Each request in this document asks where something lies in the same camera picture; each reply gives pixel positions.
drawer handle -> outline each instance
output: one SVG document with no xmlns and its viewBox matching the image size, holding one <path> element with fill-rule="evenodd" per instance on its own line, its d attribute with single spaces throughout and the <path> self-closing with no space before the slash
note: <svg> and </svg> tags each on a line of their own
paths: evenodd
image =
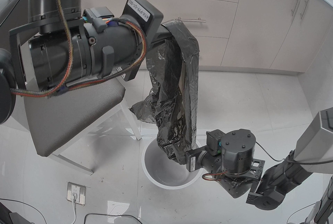
<svg viewBox="0 0 333 224">
<path fill-rule="evenodd" d="M 301 13 L 301 20 L 304 18 L 304 15 L 305 15 L 305 12 L 306 12 L 306 9 L 309 5 L 309 0 L 305 0 L 305 8 L 304 8 L 304 11 L 303 13 Z"/>
<path fill-rule="evenodd" d="M 181 19 L 180 17 L 178 17 L 178 20 L 180 20 L 182 22 L 206 22 L 206 20 L 202 20 L 200 18 L 198 18 L 198 19 Z"/>
<path fill-rule="evenodd" d="M 298 1 L 299 0 L 296 1 L 295 8 L 293 10 L 291 10 L 292 11 L 292 16 L 294 16 L 295 12 L 297 11 L 296 8 L 297 8 L 297 5 L 298 5 Z"/>
</svg>

electrical outlet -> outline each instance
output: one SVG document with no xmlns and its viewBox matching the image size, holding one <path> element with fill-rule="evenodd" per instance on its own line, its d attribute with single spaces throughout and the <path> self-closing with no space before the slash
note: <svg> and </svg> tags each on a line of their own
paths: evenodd
<svg viewBox="0 0 333 224">
<path fill-rule="evenodd" d="M 75 203 L 85 205 L 86 203 L 86 187 L 83 185 L 69 182 L 67 184 L 67 200 L 72 201 L 75 198 Z"/>
</svg>

barcode label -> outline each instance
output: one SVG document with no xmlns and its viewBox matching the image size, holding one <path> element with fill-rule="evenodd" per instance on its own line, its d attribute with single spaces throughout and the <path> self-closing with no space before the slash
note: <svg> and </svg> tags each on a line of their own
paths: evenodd
<svg viewBox="0 0 333 224">
<path fill-rule="evenodd" d="M 195 156 L 191 157 L 191 168 L 190 172 L 195 170 Z"/>
<path fill-rule="evenodd" d="M 121 67 L 116 68 L 118 72 L 121 72 L 123 69 Z"/>
<path fill-rule="evenodd" d="M 135 0 L 128 0 L 129 5 L 145 22 L 149 20 L 150 13 Z"/>
</svg>

white tile floor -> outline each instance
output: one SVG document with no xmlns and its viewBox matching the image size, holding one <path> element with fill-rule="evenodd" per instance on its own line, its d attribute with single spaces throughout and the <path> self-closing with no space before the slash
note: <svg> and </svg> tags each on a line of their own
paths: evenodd
<svg viewBox="0 0 333 224">
<path fill-rule="evenodd" d="M 142 100 L 150 91 L 147 71 L 123 83 L 128 105 Z M 252 130 L 274 157 L 284 158 L 312 120 L 304 93 L 295 76 L 237 72 L 200 72 L 198 95 L 198 138 L 202 145 L 207 130 Z M 66 200 L 67 182 L 87 186 L 86 205 L 77 206 L 77 223 L 87 213 L 107 213 L 108 201 L 129 204 L 127 214 L 140 216 L 144 224 L 155 223 L 285 223 L 294 211 L 322 196 L 323 176 L 314 174 L 287 194 L 273 211 L 261 211 L 245 204 L 246 195 L 233 199 L 214 182 L 201 178 L 193 185 L 167 191 L 153 185 L 143 173 L 141 152 L 148 140 L 133 140 L 129 125 L 118 115 L 110 121 L 113 129 L 88 135 L 69 147 L 64 156 L 94 170 L 81 174 L 36 154 L 30 134 L 0 126 L 0 198 L 17 199 L 37 207 L 48 224 L 71 223 L 73 212 Z M 156 135 L 153 124 L 137 121 L 141 133 Z M 266 160 L 266 169 L 276 163 L 259 148 L 255 157 Z M 3 202 L 35 224 L 43 219 L 33 209 Z M 295 214 L 290 221 L 303 222 L 311 208 Z M 129 218 L 114 223 L 134 224 Z M 107 217 L 89 216 L 87 224 L 108 223 Z"/>
</svg>

white power cord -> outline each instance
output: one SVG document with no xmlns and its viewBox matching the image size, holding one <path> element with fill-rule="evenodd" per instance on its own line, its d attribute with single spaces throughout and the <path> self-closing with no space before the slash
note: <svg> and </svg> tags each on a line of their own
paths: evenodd
<svg viewBox="0 0 333 224">
<path fill-rule="evenodd" d="M 73 222 L 71 224 L 74 224 L 75 221 L 76 221 L 76 210 L 75 210 L 75 201 L 76 201 L 76 198 L 77 198 L 77 194 L 74 193 L 73 197 L 72 197 L 73 211 L 74 211 L 74 220 L 73 220 Z"/>
</svg>

